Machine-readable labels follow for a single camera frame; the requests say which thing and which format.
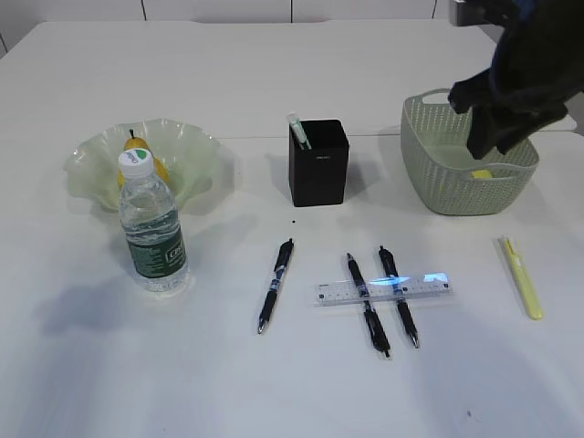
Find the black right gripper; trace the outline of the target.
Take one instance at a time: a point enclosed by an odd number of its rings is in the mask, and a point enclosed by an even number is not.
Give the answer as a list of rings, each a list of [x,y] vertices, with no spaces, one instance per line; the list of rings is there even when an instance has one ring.
[[[568,113],[557,92],[540,86],[503,90],[491,68],[454,83],[448,100],[456,113],[472,113],[466,146],[475,160],[482,160],[492,149],[507,154],[533,132]]]

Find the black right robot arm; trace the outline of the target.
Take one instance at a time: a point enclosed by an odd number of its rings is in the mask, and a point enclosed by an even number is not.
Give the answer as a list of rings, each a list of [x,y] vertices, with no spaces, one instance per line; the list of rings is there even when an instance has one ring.
[[[472,114],[466,147],[483,159],[508,153],[534,132],[563,119],[583,90],[580,1],[471,1],[503,29],[486,70],[454,83],[452,109]]]

